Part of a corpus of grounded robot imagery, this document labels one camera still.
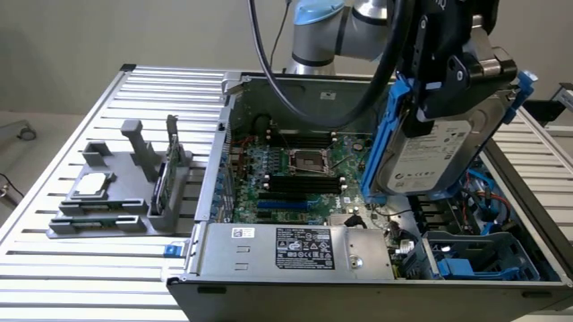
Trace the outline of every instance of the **gray floor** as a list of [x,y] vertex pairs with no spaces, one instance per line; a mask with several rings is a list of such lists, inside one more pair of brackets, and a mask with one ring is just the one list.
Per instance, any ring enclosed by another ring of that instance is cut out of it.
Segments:
[[[0,112],[0,125],[20,119],[30,122],[37,138],[29,142],[17,138],[0,142],[0,172],[25,193],[80,124],[83,115]],[[10,212],[0,205],[0,225]]]

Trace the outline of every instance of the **black cable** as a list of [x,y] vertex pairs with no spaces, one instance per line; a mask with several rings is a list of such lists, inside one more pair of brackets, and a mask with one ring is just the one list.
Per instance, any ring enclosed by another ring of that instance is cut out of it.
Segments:
[[465,193],[470,198],[471,198],[471,200],[474,201],[474,204],[475,204],[475,207],[477,207],[477,210],[481,212],[481,214],[483,215],[483,209],[482,209],[482,206],[479,206],[479,201],[481,201],[481,199],[479,199],[479,196],[477,195],[477,193],[475,192],[473,192],[473,191],[470,191],[469,189],[466,189],[466,188],[462,188],[461,189],[461,192],[462,193]]
[[290,3],[291,3],[291,1],[287,1],[287,2],[286,2],[283,21],[280,22],[280,28],[278,29],[278,34],[276,34],[275,44],[272,45],[272,52],[270,52],[270,69],[271,69],[271,70],[272,70],[272,59],[274,59],[274,57],[275,57],[275,51],[276,51],[278,40],[280,39],[280,35],[282,35],[282,33],[283,33],[283,28],[284,28],[284,21],[287,20]]
[[403,213],[410,212],[410,211],[411,211],[411,209],[402,210],[402,211],[399,211],[399,212],[396,212],[396,213],[392,213],[392,214],[388,214],[388,213],[380,213],[375,207],[372,207],[372,211],[374,211],[378,215],[380,215],[380,216],[384,216],[384,217],[392,217],[392,216],[398,216],[398,215],[402,215]]
[[270,87],[275,92],[280,102],[284,104],[286,108],[295,114],[303,121],[312,125],[323,127],[343,127],[350,122],[352,122],[358,116],[371,107],[376,102],[379,95],[384,92],[387,82],[394,73],[395,65],[400,57],[402,49],[406,44],[406,39],[408,35],[410,25],[411,25],[411,16],[414,15],[414,4],[415,0],[396,0],[395,4],[395,17],[392,29],[390,32],[390,37],[384,46],[384,51],[382,54],[382,59],[378,64],[376,72],[371,79],[370,85],[367,86],[364,95],[359,100],[355,108],[338,119],[324,119],[318,117],[318,115],[308,115],[300,111],[290,102],[284,93],[278,85],[276,78],[272,74],[272,71],[268,66],[267,56],[264,55],[264,50],[260,40],[260,30],[259,30],[259,21],[256,18],[256,8],[253,0],[247,0],[248,3],[248,15],[251,18],[251,31],[253,36],[253,44],[256,49],[256,55],[259,57],[259,63],[261,71],[268,79]]
[[24,194],[21,193],[20,190],[17,190],[14,184],[12,183],[12,181],[9,181],[6,175],[4,173],[0,173],[0,176],[2,176],[4,179],[6,179],[6,182],[8,182],[9,186],[12,186],[12,188],[14,189],[14,191],[17,192],[17,194],[24,198]]

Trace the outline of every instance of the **white wall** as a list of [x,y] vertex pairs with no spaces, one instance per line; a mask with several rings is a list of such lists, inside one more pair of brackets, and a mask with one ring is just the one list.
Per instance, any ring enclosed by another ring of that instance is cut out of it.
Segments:
[[[257,0],[267,51],[283,0]],[[570,0],[501,0],[493,42],[542,78],[573,81]],[[287,23],[276,67],[290,57]],[[259,69],[245,0],[0,0],[0,109],[85,113],[124,63]],[[371,63],[336,58],[342,73]]]

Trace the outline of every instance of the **black connector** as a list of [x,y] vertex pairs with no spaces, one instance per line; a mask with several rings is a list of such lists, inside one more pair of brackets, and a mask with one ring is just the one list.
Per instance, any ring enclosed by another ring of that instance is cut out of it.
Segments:
[[359,215],[350,216],[350,218],[343,222],[343,224],[347,227],[355,227],[360,225],[363,229],[367,229],[366,223]]
[[121,68],[119,69],[120,72],[132,72],[136,69],[136,64],[123,64]]

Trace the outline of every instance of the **label sticker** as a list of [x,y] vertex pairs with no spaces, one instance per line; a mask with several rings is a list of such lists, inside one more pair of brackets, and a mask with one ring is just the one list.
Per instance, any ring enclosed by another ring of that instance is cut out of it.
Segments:
[[275,265],[282,270],[334,270],[330,229],[276,228]]
[[396,193],[431,190],[470,130],[467,121],[436,121],[430,135],[407,139],[387,187]]
[[327,99],[330,101],[334,101],[336,99],[336,93],[335,92],[320,92],[320,99]]
[[232,238],[253,238],[253,228],[252,227],[232,228],[231,237]]

